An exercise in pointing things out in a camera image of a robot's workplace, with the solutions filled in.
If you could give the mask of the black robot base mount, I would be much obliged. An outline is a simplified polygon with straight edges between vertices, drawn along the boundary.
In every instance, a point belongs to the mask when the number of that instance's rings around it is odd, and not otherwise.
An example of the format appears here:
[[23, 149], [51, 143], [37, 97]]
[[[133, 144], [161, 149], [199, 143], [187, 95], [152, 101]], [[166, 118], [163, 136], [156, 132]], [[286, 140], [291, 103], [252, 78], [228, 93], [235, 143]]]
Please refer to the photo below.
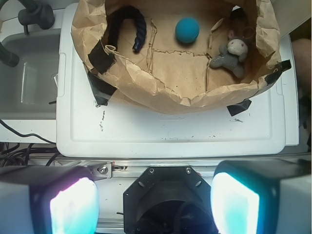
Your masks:
[[127, 234], [217, 234], [211, 186], [190, 166], [149, 167], [123, 193]]

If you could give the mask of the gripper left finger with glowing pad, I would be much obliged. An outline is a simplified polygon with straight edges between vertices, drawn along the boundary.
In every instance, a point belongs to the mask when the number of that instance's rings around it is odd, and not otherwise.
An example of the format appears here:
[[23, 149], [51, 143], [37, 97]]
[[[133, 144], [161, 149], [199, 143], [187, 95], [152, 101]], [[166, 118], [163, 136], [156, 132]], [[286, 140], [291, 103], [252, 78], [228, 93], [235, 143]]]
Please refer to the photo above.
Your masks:
[[93, 234], [98, 217], [98, 188], [86, 167], [0, 170], [2, 234]]

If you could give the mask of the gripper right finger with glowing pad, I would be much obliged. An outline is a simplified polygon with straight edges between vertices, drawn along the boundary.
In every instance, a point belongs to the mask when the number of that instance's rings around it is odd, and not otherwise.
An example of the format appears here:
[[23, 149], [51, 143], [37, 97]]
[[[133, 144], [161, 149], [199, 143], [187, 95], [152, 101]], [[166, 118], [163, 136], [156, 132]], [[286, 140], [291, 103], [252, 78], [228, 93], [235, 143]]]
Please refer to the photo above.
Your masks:
[[222, 161], [211, 183], [211, 208], [222, 234], [310, 234], [312, 163]]

